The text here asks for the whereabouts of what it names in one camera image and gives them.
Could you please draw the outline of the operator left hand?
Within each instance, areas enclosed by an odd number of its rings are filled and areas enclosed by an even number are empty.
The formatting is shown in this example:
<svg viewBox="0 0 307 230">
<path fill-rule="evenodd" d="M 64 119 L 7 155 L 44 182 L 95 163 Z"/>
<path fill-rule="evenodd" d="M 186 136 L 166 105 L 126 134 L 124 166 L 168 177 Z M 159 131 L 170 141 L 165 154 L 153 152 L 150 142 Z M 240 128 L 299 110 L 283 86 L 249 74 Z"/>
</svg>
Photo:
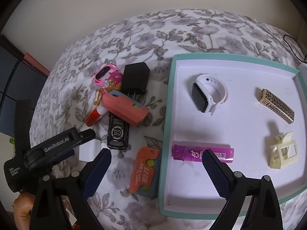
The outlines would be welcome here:
<svg viewBox="0 0 307 230">
<path fill-rule="evenodd" d="M 35 195 L 24 192 L 21 193 L 14 201 L 14 220 L 17 229 L 29 230 L 30 211 L 33 208 Z"/>
</svg>

